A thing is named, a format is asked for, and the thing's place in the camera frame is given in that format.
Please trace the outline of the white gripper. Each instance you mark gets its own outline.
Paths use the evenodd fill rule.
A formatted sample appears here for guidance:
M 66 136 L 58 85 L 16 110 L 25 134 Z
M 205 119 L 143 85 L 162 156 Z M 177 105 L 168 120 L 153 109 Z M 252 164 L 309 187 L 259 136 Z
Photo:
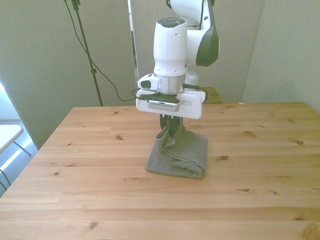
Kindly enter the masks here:
M 170 129 L 169 116 L 177 117 L 174 120 L 174 131 L 186 131 L 184 119 L 199 119 L 203 110 L 203 92 L 198 90 L 184 90 L 171 97 L 179 100 L 173 103 L 168 100 L 169 95 L 157 95 L 154 90 L 140 89 L 136 94 L 136 108 L 139 111 L 161 114 L 160 127 Z

